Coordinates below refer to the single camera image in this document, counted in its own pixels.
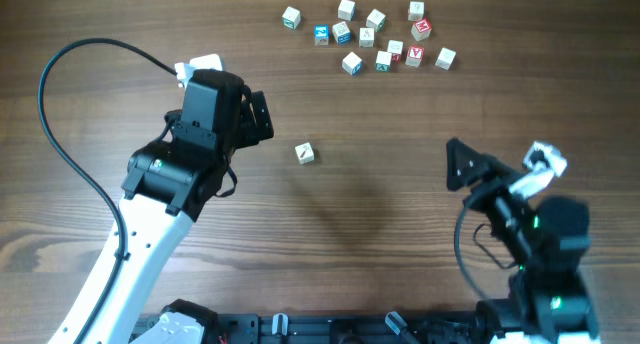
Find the hammer picture wooden block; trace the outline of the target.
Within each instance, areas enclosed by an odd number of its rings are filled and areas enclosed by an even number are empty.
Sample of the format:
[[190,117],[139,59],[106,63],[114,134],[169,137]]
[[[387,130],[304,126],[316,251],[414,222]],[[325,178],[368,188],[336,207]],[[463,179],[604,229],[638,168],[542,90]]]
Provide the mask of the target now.
[[310,163],[315,159],[314,150],[309,142],[296,146],[295,153],[300,164]]

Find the green V wooden block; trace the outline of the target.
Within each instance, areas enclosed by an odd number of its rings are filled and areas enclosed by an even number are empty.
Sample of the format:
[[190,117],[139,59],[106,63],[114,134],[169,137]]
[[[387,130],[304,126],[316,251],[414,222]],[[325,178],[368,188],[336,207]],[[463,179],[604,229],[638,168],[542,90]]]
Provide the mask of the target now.
[[375,68],[380,72],[391,70],[392,54],[386,51],[379,51],[376,56]]

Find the red-sided number eight block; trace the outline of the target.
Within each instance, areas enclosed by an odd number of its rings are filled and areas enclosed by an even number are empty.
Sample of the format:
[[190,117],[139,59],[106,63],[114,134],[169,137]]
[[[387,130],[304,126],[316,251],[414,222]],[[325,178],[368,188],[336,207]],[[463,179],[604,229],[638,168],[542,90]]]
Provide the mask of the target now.
[[400,62],[403,54],[403,42],[398,40],[390,40],[388,42],[387,51],[391,54],[393,62]]

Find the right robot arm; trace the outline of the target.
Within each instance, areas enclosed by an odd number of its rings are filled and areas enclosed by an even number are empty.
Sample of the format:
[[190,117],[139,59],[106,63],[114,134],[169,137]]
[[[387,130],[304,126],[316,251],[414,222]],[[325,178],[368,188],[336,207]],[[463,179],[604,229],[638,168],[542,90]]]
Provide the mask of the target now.
[[509,295],[490,298],[464,264],[461,247],[454,253],[458,267],[480,300],[478,338],[485,343],[597,343],[599,325],[579,272],[591,246],[586,203],[551,196],[537,207],[529,201],[559,178],[567,160],[551,144],[534,142],[522,171],[482,154],[457,138],[446,144],[450,191],[469,188],[464,212],[487,217],[491,234],[504,244],[509,264]]

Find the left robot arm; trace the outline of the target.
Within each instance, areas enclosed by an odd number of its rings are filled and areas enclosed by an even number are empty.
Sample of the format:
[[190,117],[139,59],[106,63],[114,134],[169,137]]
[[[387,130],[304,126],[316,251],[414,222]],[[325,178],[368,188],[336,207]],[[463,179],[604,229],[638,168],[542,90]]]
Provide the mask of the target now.
[[129,159],[115,224],[54,343],[124,343],[166,262],[206,202],[224,197],[235,151],[273,137],[261,91],[231,73],[197,69],[164,136]]

